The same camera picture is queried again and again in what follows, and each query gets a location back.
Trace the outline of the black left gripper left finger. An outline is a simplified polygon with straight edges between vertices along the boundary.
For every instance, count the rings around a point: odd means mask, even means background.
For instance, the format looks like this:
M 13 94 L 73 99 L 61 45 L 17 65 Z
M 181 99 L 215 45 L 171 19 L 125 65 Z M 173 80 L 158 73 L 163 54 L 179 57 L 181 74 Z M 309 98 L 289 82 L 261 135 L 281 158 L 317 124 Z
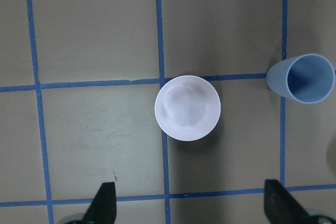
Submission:
M 114 182 L 102 183 L 82 223 L 114 223 L 117 217 L 117 198 Z

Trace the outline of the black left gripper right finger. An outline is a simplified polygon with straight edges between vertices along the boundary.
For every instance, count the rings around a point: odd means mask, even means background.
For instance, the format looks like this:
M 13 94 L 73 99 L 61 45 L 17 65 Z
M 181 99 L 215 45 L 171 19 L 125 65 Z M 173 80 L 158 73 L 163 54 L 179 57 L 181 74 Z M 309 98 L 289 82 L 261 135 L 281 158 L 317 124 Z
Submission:
M 314 217 L 276 179 L 264 184 L 264 213 L 270 223 L 314 223 Z

